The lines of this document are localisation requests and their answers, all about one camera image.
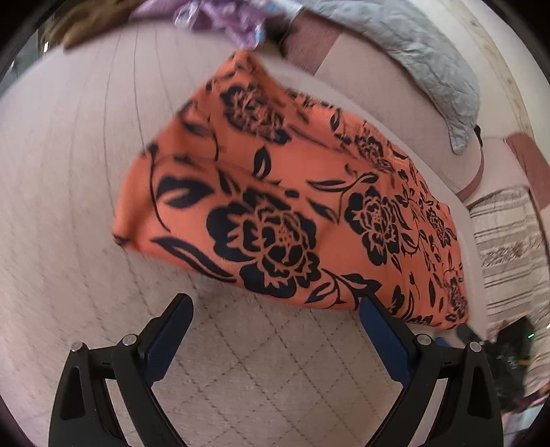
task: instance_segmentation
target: black rose pattern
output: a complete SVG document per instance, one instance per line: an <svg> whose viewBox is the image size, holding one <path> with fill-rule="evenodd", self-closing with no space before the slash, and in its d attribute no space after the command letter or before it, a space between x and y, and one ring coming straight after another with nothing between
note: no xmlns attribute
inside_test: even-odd
<svg viewBox="0 0 550 447"><path fill-rule="evenodd" d="M268 193L248 188L242 200L214 208L206 227L217 255L243 263L248 290L290 298L321 278L314 222Z"/></svg>
<svg viewBox="0 0 550 447"><path fill-rule="evenodd" d="M280 145L292 140L284 129L284 117L269 105L257 85L232 85L220 93L220 98L225 105L223 114L234 128Z"/></svg>
<svg viewBox="0 0 550 447"><path fill-rule="evenodd" d="M388 253L399 253L398 219L395 205L387 197L381 197L374 186L364 194L353 193L348 200L344 218L367 249L374 265L388 261Z"/></svg>
<svg viewBox="0 0 550 447"><path fill-rule="evenodd" d="M441 242L441 246L446 247L447 245L450 245L450 236L445 230L445 223L443 222L443 219L436 214L433 208L428 208L426 211L426 219L428 219L428 222L433 229L436 230L437 238Z"/></svg>
<svg viewBox="0 0 550 447"><path fill-rule="evenodd" d="M392 164L384 158L382 143L370 135L362 133L356 135L355 146L361 157L367 159L379 171L385 173L394 173L395 169Z"/></svg>
<svg viewBox="0 0 550 447"><path fill-rule="evenodd" d="M464 318L466 314L467 301L466 298L460 292L458 286L459 279L456 276L453 276L449 283L446 284L446 287L449 290L450 295L450 305L453 308L453 311L456 312L458 318Z"/></svg>

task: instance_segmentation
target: striped blanket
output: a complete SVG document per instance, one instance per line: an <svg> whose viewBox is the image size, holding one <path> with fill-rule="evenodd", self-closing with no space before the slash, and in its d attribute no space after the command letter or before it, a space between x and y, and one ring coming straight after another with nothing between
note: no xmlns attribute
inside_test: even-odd
<svg viewBox="0 0 550 447"><path fill-rule="evenodd" d="M530 394L550 378L550 271L546 242L529 190L505 189L470 209L480 252L488 337L527 315L535 328L532 363L525 378Z"/></svg>

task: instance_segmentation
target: metal screw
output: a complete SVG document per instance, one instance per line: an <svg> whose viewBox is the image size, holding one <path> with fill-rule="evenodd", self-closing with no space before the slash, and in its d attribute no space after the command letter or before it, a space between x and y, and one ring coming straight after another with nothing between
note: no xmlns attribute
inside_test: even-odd
<svg viewBox="0 0 550 447"><path fill-rule="evenodd" d="M481 345L477 341L473 341L470 343L470 349L474 352L480 352Z"/></svg>
<svg viewBox="0 0 550 447"><path fill-rule="evenodd" d="M138 336L135 335L135 334L128 334L128 335L125 335L124 338L122 339L122 344L124 346L131 346L133 345L134 343L136 343L138 340Z"/></svg>
<svg viewBox="0 0 550 447"><path fill-rule="evenodd" d="M81 341L75 341L72 345L70 345L70 350L73 352L78 352L82 349L82 346Z"/></svg>
<svg viewBox="0 0 550 447"><path fill-rule="evenodd" d="M424 346L428 346L432 342L431 337L426 334L417 335L416 339L418 340L418 343Z"/></svg>

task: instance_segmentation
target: brown fabric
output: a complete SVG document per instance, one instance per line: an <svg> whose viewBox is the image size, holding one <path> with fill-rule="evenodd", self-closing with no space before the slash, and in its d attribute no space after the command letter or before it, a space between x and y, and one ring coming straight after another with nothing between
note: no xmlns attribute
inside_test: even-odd
<svg viewBox="0 0 550 447"><path fill-rule="evenodd" d="M483 156L482 147L480 147L480 152L481 152L481 163L480 163L480 168L477 170L476 176L470 183L468 183L466 187L464 187L463 189L461 189L456 193L456 196L461 201L465 201L468 197L470 197L481 182L481 177L483 176L483 169L485 168L485 158Z"/></svg>
<svg viewBox="0 0 550 447"><path fill-rule="evenodd" d="M550 166L537 144L525 133L515 133L505 139L524 170L539 209L550 204Z"/></svg>
<svg viewBox="0 0 550 447"><path fill-rule="evenodd" d="M315 75L342 30L341 25L303 10L281 42L281 52L291 64Z"/></svg>
<svg viewBox="0 0 550 447"><path fill-rule="evenodd" d="M65 49L125 24L144 0L89 0L71 9L47 29L43 40Z"/></svg>

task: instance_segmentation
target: orange floral fabric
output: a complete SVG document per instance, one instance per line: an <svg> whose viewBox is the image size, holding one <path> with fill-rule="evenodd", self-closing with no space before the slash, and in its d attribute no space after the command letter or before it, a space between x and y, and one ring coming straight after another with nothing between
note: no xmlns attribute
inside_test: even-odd
<svg viewBox="0 0 550 447"><path fill-rule="evenodd" d="M406 321L466 321L449 207L374 126L236 53L135 161L120 245L315 308L376 295Z"/></svg>

